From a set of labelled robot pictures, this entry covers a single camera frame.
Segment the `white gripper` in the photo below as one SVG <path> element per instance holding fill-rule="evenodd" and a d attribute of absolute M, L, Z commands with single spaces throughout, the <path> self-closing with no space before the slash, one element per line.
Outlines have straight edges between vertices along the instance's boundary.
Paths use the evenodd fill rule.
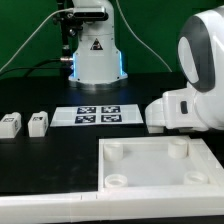
<path fill-rule="evenodd" d="M 224 130 L 224 99 L 215 91 L 200 93 L 194 88 L 165 92 L 145 109 L 147 129 Z"/>

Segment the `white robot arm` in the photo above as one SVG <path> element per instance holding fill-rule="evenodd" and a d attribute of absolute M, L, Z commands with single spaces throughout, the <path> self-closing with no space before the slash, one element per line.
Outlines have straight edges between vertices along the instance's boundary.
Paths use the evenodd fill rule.
<path fill-rule="evenodd" d="M 72 2 L 78 48 L 72 56 L 70 83 L 94 89 L 125 80 L 121 52 L 115 46 L 111 3 Z M 177 51 L 187 86 L 165 92 L 146 107 L 148 130 L 224 130 L 224 5 L 191 16 L 180 32 Z"/>

